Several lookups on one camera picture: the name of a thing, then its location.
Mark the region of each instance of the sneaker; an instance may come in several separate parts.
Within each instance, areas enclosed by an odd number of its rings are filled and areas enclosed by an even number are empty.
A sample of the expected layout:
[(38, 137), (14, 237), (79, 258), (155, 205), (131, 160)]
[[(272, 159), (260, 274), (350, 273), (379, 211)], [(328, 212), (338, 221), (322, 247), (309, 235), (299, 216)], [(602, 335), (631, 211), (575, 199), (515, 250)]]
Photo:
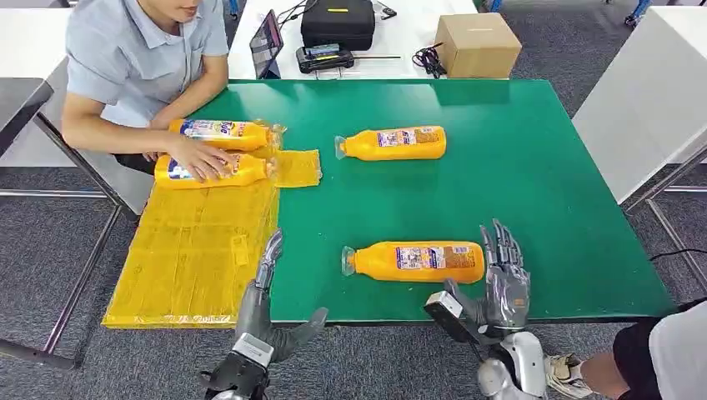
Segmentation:
[(548, 386), (568, 398), (586, 398), (593, 393), (592, 389), (573, 371), (581, 361), (574, 354), (564, 356), (545, 356), (545, 376)]

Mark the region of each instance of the white shirt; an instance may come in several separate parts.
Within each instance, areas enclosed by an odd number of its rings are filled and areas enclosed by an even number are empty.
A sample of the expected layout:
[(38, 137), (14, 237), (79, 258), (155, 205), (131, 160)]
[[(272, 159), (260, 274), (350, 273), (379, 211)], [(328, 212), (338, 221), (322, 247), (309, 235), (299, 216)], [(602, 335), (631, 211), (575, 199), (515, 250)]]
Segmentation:
[(649, 348), (663, 400), (707, 398), (707, 302), (663, 318)]
[(181, 36), (138, 0), (81, 1), (67, 28), (68, 91), (107, 106), (102, 117), (145, 127), (202, 74), (202, 56), (228, 54), (221, 0), (204, 0)]

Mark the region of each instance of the detergent bottle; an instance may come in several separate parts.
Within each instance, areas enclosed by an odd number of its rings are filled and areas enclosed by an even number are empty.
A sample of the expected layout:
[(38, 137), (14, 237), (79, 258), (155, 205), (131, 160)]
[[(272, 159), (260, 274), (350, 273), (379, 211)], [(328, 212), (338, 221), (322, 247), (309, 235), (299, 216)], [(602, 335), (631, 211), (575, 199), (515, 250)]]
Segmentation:
[(175, 119), (169, 131), (187, 138), (203, 140), (224, 150), (253, 151), (271, 144), (280, 148), (284, 130), (259, 122), (211, 121), (204, 119)]
[(155, 165), (155, 184), (161, 188), (170, 189), (201, 189), (223, 186), (246, 186), (260, 179), (270, 178), (275, 172), (275, 161), (256, 158), (248, 154), (232, 154), (236, 162), (226, 163), (232, 174), (217, 180), (206, 180), (204, 183), (192, 177), (187, 168), (177, 163), (169, 155), (161, 156)]
[(334, 139), (336, 157), (365, 161), (434, 159), (444, 155), (447, 137), (438, 126), (366, 130), (353, 137)]
[(341, 270), (380, 281), (474, 283), (484, 276), (484, 254), (474, 242), (380, 242), (362, 250), (344, 247)]

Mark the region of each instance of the robotic hand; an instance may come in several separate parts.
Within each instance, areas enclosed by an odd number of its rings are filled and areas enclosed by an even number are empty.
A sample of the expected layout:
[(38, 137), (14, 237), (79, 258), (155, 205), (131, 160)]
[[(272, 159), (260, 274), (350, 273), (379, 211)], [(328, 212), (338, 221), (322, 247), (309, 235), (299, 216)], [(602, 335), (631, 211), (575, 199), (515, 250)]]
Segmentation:
[(533, 400), (545, 396), (543, 349), (524, 331), (528, 321), (530, 275), (510, 231), (494, 219), (495, 242), (486, 227), (486, 296), (470, 299), (452, 279), (430, 296), (425, 310), (457, 342), (489, 347), (478, 372), (482, 393), (492, 400)]
[(213, 372), (200, 373), (207, 400), (260, 400), (269, 384), (268, 365), (288, 358), (324, 328), (326, 308), (318, 309), (308, 322), (290, 330), (275, 328), (270, 321), (270, 283), (282, 240), (282, 230), (278, 229), (265, 245), (255, 279), (246, 287), (233, 349)]

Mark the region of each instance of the black case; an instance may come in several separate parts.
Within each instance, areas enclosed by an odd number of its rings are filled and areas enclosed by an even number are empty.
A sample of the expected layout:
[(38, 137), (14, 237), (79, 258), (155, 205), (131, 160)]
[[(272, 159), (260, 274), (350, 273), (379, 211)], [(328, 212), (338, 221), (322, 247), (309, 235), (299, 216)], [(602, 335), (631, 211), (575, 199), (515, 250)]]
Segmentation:
[(305, 9), (302, 40), (306, 48), (331, 43), (354, 51), (371, 48), (375, 14), (369, 0), (308, 0)]

